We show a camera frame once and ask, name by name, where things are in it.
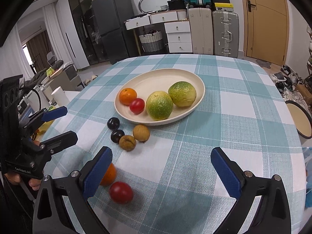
red tomato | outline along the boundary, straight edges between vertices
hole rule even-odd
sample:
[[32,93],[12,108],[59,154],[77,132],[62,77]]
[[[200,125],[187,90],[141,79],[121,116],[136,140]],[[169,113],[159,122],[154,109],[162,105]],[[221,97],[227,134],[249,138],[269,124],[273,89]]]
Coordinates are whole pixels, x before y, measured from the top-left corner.
[[126,204],[133,199],[132,188],[124,182],[117,181],[110,186],[110,197],[119,204]]
[[139,114],[143,112],[144,107],[145,107],[144,100],[141,98],[136,98],[130,104],[130,111],[132,111],[134,114]]

refrigerator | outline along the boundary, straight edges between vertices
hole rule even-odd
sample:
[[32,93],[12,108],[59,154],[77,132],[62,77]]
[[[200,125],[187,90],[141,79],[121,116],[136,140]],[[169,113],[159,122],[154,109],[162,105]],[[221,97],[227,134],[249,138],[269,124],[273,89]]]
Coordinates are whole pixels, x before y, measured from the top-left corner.
[[138,56],[134,33],[124,24],[134,16],[131,0],[93,0],[92,8],[110,63]]

wooden door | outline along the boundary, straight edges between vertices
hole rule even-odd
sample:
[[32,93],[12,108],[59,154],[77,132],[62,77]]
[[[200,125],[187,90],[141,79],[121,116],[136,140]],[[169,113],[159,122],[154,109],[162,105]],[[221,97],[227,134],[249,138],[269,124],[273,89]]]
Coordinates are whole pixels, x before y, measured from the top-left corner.
[[283,65],[288,44],[286,0],[246,0],[246,3],[246,56]]

tablecloth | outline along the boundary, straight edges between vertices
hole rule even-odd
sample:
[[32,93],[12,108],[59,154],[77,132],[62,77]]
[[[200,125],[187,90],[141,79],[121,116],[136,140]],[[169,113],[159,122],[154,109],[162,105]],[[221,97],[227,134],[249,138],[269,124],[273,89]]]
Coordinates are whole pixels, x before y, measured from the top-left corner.
[[[189,116],[150,127],[151,137],[145,144],[123,151],[110,140],[107,120],[120,118],[126,134],[132,134],[134,125],[115,111],[116,94],[135,76],[160,68],[197,74],[205,83],[205,97]],[[113,234],[213,233],[235,202],[210,162],[214,147],[221,147],[242,170],[256,176],[279,174],[291,209],[292,231],[298,231],[306,184],[302,148],[280,93],[257,64],[196,54],[123,60],[80,92],[68,105],[68,114],[52,124],[44,139],[69,130],[77,133],[77,144],[54,155],[45,174],[67,176],[80,170],[102,146],[110,147],[116,180],[128,183],[135,194],[131,203],[118,205],[110,199],[108,187],[99,187],[89,199]],[[257,197],[241,233],[248,229],[259,201]],[[68,200],[66,206],[82,233]]]

curtain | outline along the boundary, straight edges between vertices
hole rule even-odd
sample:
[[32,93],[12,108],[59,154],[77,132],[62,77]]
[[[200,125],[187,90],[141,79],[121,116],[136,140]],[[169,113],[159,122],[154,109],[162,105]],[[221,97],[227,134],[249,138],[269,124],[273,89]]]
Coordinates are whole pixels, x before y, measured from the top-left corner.
[[52,51],[52,46],[47,31],[43,31],[30,39],[26,43],[26,46],[30,58],[35,62],[35,69],[37,72],[50,67],[46,55]]
[[48,32],[52,49],[58,60],[63,60],[64,63],[71,61],[71,56],[65,44],[60,25],[57,20],[55,11],[55,4],[50,3],[42,7],[44,15],[44,23],[46,24],[46,31]]
[[0,80],[21,74],[26,79],[34,76],[21,46],[18,28],[15,24],[4,45],[0,47]]

